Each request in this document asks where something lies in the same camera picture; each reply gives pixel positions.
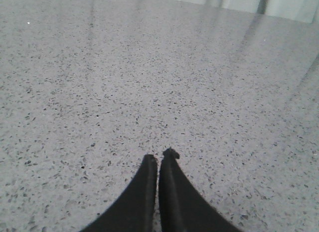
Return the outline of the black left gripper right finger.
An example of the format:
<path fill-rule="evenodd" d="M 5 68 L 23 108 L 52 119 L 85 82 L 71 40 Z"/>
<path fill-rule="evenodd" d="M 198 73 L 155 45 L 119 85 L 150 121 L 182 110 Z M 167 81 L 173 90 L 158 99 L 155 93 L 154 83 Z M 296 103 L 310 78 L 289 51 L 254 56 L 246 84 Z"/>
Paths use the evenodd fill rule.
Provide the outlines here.
<path fill-rule="evenodd" d="M 163 232 L 238 232 L 194 188 L 177 163 L 179 153 L 163 152 L 159 173 L 159 210 Z"/>

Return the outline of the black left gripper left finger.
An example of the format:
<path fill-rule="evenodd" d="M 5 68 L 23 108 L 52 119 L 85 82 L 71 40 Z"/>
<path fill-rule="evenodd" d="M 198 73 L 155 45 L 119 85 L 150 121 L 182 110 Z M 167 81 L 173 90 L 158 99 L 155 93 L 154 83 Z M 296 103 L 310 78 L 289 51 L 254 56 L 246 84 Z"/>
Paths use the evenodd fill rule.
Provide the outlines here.
<path fill-rule="evenodd" d="M 146 154 L 126 189 L 84 232 L 151 232 L 157 188 L 157 161 Z"/>

